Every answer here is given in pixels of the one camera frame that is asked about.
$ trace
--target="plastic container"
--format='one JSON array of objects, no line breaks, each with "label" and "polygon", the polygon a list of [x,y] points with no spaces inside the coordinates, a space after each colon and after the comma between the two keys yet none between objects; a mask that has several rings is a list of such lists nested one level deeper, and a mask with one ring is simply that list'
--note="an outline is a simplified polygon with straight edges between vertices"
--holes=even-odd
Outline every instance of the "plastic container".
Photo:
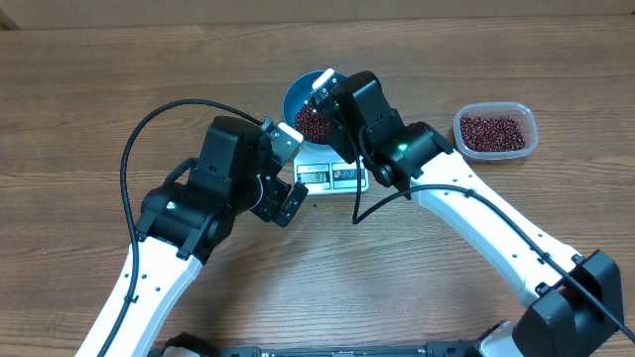
[{"label": "plastic container", "polygon": [[[300,108],[305,105],[305,100],[307,100],[309,94],[313,91],[312,85],[314,84],[314,81],[316,81],[322,73],[324,73],[323,70],[309,72],[296,79],[289,89],[287,89],[287,94],[285,94],[285,98],[282,102],[282,115],[285,123],[287,123],[290,127],[295,127],[296,114],[298,114]],[[344,81],[346,79],[346,75],[339,72],[336,72],[334,77],[339,81]],[[305,148],[321,152],[332,151],[332,148],[329,145],[315,144],[308,141],[305,142]]]},{"label": "plastic container", "polygon": [[[460,133],[460,118],[462,116],[483,119],[506,117],[516,120],[525,138],[525,148],[509,152],[477,152],[467,148]],[[536,150],[539,137],[534,113],[526,105],[517,102],[483,102],[466,105],[456,113],[454,116],[454,139],[456,140],[456,148],[468,161],[482,162],[526,157]]]}]

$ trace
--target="cable clip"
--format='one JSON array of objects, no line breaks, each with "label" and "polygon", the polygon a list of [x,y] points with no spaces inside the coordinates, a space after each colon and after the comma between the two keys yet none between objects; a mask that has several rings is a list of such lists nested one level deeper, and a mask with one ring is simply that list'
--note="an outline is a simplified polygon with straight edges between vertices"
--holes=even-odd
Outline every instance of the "cable clip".
[{"label": "cable clip", "polygon": [[132,302],[132,303],[137,303],[138,299],[139,299],[139,296],[135,296],[135,298],[128,298],[128,296],[126,295],[126,296],[123,297],[124,301],[130,300],[130,302]]},{"label": "cable clip", "polygon": [[476,191],[474,190],[474,188],[470,188],[466,193],[464,193],[463,195],[465,196],[465,198],[470,198],[473,197],[474,194],[476,193]]}]

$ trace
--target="wooden table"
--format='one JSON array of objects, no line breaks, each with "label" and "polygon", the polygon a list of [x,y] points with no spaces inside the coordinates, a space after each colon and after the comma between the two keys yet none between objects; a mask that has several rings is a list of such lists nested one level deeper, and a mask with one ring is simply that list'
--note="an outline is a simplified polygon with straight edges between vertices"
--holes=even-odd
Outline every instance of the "wooden table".
[{"label": "wooden table", "polygon": [[[0,355],[81,344],[126,254],[119,161],[147,113],[201,97],[279,120],[289,84],[327,66],[373,70],[407,122],[444,133],[468,103],[531,107],[537,151],[474,168],[555,237],[608,253],[635,327],[633,17],[2,32]],[[144,130],[129,166],[135,214],[218,114],[179,108]],[[374,184],[362,209],[392,191]],[[220,346],[417,344],[522,314],[439,218],[404,199],[353,227],[352,203],[311,197],[287,229],[240,216],[158,341],[188,331]],[[618,333],[597,355],[634,353]]]}]

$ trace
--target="clear plastic container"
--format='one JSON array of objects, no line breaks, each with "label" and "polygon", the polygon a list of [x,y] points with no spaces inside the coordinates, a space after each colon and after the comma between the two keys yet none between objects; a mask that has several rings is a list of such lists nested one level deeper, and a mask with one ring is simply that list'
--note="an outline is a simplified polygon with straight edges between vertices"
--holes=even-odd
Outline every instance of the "clear plastic container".
[{"label": "clear plastic container", "polygon": [[[465,145],[460,133],[460,118],[462,116],[481,117],[483,119],[506,117],[514,119],[520,124],[520,130],[525,138],[525,148],[510,152],[477,152]],[[538,127],[534,113],[524,104],[517,102],[483,102],[464,106],[454,117],[454,139],[456,148],[468,161],[497,161],[520,159],[531,154],[538,146]]]}]

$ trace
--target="robotic arm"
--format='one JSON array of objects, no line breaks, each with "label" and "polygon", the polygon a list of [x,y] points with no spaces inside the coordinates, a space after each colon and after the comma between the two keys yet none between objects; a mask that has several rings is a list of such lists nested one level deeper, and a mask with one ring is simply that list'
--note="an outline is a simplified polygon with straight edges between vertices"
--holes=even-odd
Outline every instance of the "robotic arm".
[{"label": "robotic arm", "polygon": [[[140,279],[106,356],[148,355],[172,307],[231,233],[236,215],[249,209],[265,222],[289,224],[308,191],[296,184],[290,192],[277,174],[302,142],[300,133],[271,119],[260,127],[214,119],[199,158],[184,161],[143,200],[136,223]],[[178,183],[187,170],[187,183]],[[115,325],[134,271],[132,248],[77,356],[97,356]]]},{"label": "robotic arm", "polygon": [[400,191],[353,216],[353,224],[394,198],[414,196],[461,234],[527,308],[517,324],[503,322],[481,336],[471,352],[454,355],[588,356],[618,327],[633,339],[623,325],[615,262],[601,251],[585,259],[531,223],[428,124],[405,126],[372,72],[342,83],[330,80],[332,74],[332,69],[324,72],[309,98],[333,126],[326,142],[349,163],[359,161],[361,153],[379,183]]}]

